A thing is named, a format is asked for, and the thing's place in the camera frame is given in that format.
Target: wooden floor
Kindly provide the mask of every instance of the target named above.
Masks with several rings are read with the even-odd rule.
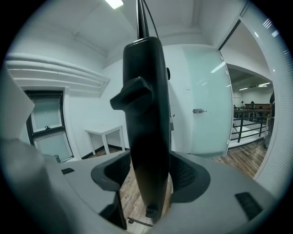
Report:
[[[109,148],[110,152],[119,151],[118,149]],[[105,155],[105,151],[101,150],[96,155],[91,157],[98,157]],[[259,169],[261,162],[266,155],[266,149],[263,141],[258,141],[243,147],[231,149],[226,156],[213,158],[211,160],[225,163],[232,167],[241,170],[246,175],[253,178]],[[168,185],[165,197],[165,204],[163,208],[163,215],[167,212],[170,202],[170,196],[173,192],[172,180],[169,175]],[[131,164],[130,171],[120,189],[121,204],[123,208],[124,217],[127,223],[127,232],[132,234],[146,233],[151,227],[140,223],[128,223],[128,217],[139,220],[144,223],[152,224],[152,220],[145,217],[146,209],[144,207],[140,191],[137,186],[135,174]]]

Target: black railing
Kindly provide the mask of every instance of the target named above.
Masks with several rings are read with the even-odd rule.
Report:
[[[238,140],[238,143],[239,143],[242,138],[251,137],[254,135],[259,135],[259,137],[260,137],[262,133],[267,131],[270,115],[271,115],[271,110],[263,110],[263,109],[235,110],[234,109],[234,119],[233,120],[241,120],[241,121],[240,121],[240,125],[234,125],[234,123],[233,123],[233,128],[236,130],[236,132],[231,133],[231,135],[238,134],[238,137],[234,138],[234,139],[230,139],[230,141]],[[243,120],[247,120],[247,119],[253,123],[243,124]],[[254,125],[254,124],[260,124],[260,127],[242,131],[243,127]],[[248,136],[241,136],[242,133],[255,131],[258,129],[260,129],[259,133],[254,133],[254,134],[251,134]]]

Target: window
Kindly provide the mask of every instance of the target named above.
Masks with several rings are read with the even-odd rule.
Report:
[[[62,91],[26,91],[35,107],[27,120],[30,143],[42,154],[72,158],[63,118]]]

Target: window frame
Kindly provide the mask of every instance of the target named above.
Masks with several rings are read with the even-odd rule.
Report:
[[[59,127],[47,128],[45,130],[33,132],[32,114],[30,114],[29,118],[27,119],[27,134],[28,134],[28,138],[29,138],[31,145],[36,146],[34,141],[37,138],[45,137],[47,135],[52,135],[52,134],[58,133],[58,132],[64,132],[66,135],[65,144],[67,147],[69,147],[68,149],[69,149],[69,154],[71,153],[71,157],[66,160],[63,160],[63,161],[67,161],[69,159],[74,158],[74,155],[72,153],[72,149],[69,144],[68,137],[67,137],[65,122],[64,122],[64,115],[63,115],[63,97],[64,97],[64,95],[63,95],[63,91],[27,90],[27,91],[25,91],[25,93],[30,99],[58,97],[59,103],[60,103],[61,126],[59,126]]]

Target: table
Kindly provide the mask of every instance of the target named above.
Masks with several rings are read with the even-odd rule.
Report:
[[[91,143],[92,143],[92,138],[90,136],[90,133],[102,136],[103,145],[105,147],[105,151],[106,151],[106,155],[107,155],[107,154],[110,154],[110,151],[109,151],[109,147],[108,147],[108,143],[107,143],[106,134],[115,132],[117,130],[119,130],[120,144],[121,144],[122,151],[125,151],[125,144],[124,144],[124,139],[123,139],[122,125],[114,127],[114,128],[109,128],[106,125],[99,125],[99,126],[95,126],[94,129],[92,129],[92,128],[91,128],[91,130],[86,129],[85,131],[88,133],[88,136],[90,138]],[[92,143],[92,154],[93,155],[96,154],[93,143]]]

